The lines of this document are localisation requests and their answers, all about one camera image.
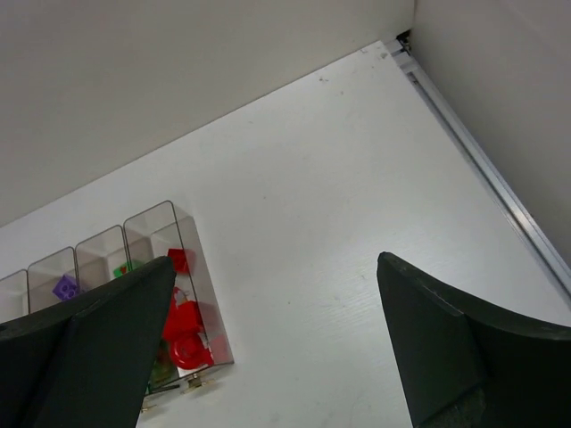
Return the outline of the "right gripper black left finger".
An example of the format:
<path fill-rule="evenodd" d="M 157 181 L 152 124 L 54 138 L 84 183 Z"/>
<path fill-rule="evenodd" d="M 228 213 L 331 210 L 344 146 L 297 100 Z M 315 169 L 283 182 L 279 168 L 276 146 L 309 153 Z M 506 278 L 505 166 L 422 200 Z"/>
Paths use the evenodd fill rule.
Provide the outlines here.
<path fill-rule="evenodd" d="M 162 256 L 1 325 L 3 427 L 133 427 L 176 273 Z"/>

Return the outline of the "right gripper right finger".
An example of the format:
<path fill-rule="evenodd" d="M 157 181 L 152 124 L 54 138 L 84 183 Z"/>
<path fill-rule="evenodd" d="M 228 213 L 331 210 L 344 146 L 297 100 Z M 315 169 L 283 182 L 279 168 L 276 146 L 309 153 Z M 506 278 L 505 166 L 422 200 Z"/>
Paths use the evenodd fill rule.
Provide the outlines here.
<path fill-rule="evenodd" d="M 377 282 L 415 427 L 568 427 L 570 329 L 501 308 L 390 252 Z"/>

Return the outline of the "purple lime lego cluster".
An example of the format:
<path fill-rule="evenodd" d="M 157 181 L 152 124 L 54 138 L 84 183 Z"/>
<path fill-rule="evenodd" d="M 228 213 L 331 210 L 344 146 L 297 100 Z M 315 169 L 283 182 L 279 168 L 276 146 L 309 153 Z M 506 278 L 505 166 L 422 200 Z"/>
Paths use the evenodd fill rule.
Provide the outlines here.
<path fill-rule="evenodd" d="M 79 280 L 75 276 L 64 274 L 56 282 L 52 294 L 60 301 L 71 300 L 84 293 Z"/>

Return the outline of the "green square lego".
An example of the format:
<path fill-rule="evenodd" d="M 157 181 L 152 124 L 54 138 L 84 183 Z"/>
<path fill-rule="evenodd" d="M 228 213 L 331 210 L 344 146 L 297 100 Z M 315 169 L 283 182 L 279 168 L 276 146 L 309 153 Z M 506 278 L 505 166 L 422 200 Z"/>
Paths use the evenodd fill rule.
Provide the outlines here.
<path fill-rule="evenodd" d="M 113 277 L 114 278 L 119 278 L 121 276 L 124 276 L 125 274 L 138 269 L 140 267 L 142 267 L 144 265 L 144 262 L 140 261 L 140 260 L 132 260 L 130 262 L 125 262 L 122 263 L 121 265 L 119 265 L 118 267 L 116 267 L 112 273 L 113 273 Z"/>

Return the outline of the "red round lego stack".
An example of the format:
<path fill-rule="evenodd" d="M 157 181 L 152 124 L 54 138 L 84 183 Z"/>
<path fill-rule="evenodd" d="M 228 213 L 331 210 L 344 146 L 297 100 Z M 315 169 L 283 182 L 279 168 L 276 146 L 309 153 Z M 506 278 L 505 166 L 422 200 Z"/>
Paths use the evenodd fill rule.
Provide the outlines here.
<path fill-rule="evenodd" d="M 184 370 L 212 366 L 211 352 L 203 337 L 204 325 L 197 302 L 189 300 L 184 291 L 175 286 L 162 331 L 172 362 Z"/>

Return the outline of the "red square lego brick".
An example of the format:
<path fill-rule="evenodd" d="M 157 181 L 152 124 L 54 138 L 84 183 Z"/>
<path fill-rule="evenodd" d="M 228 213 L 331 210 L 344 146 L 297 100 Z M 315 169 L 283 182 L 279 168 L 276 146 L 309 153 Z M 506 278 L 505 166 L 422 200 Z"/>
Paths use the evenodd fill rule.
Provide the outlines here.
<path fill-rule="evenodd" d="M 172 260 L 175 271 L 182 275 L 192 275 L 196 254 L 193 250 L 169 248 L 167 256 Z"/>

